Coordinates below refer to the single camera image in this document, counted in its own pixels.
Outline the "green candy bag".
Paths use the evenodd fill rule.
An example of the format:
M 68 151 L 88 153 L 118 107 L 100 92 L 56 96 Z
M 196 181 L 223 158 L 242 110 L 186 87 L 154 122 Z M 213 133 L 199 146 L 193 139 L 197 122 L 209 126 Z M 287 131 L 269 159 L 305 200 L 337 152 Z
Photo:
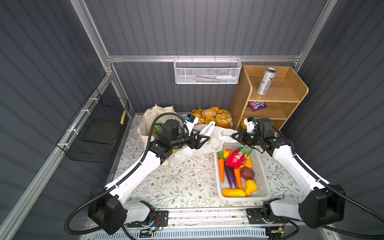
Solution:
M 163 124 L 162 123 L 155 123 L 153 127 L 153 133 L 161 135 L 163 132 Z

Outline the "white plastic produce basket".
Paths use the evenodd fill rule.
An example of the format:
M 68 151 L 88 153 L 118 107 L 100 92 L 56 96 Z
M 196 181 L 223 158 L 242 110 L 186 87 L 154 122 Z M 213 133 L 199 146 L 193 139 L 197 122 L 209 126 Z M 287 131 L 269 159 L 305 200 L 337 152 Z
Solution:
M 257 202 L 272 196 L 260 154 L 239 143 L 224 143 L 214 153 L 218 195 L 232 202 Z

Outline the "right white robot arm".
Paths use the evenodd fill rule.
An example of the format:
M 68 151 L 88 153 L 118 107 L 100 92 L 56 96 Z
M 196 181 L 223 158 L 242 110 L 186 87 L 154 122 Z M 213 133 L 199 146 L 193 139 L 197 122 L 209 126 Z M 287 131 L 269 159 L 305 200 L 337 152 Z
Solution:
M 316 229 L 340 222 L 344 218 L 346 194 L 339 185 L 334 185 L 335 193 L 327 189 L 330 184 L 313 171 L 294 150 L 293 143 L 279 132 L 270 119 L 247 118 L 245 129 L 231 137 L 250 148 L 261 147 L 277 160 L 295 179 L 303 191 L 302 202 L 287 202 L 282 199 L 265 201 L 262 217 L 269 223 L 276 218 L 300 220 L 308 227 Z

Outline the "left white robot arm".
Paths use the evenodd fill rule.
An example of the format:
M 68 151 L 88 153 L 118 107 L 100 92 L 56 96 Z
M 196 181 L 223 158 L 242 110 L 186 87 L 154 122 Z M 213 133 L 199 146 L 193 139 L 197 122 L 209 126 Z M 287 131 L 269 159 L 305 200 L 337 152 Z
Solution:
M 147 175 L 170 157 L 175 149 L 188 146 L 191 150 L 198 150 L 210 139 L 214 124 L 209 124 L 202 131 L 195 130 L 194 125 L 190 117 L 186 118 L 185 128 L 177 120 L 167 120 L 162 125 L 161 135 L 150 142 L 148 152 L 120 177 L 106 185 L 106 196 L 90 204 L 89 217 L 109 235 L 129 223 L 151 223 L 155 214 L 152 205 L 145 201 L 128 205 L 126 201 Z

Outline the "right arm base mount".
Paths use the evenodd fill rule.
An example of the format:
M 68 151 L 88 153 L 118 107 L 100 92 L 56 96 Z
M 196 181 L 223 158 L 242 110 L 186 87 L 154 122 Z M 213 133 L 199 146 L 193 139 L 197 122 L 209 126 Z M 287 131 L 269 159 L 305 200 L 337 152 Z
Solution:
M 274 224 L 278 222 L 281 222 L 282 224 L 287 223 L 287 218 L 278 217 L 272 211 L 271 203 L 280 199 L 281 198 L 275 198 L 272 200 L 264 201 L 262 206 L 247 208 L 246 214 L 249 224 Z

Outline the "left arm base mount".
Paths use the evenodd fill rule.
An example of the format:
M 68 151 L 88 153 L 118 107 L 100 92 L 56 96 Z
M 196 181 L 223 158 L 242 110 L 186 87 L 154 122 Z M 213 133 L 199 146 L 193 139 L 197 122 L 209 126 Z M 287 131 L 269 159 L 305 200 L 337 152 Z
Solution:
M 125 205 L 127 218 L 124 225 L 128 228 L 150 227 L 160 221 L 161 227 L 168 225 L 169 211 L 157 210 L 146 201 Z

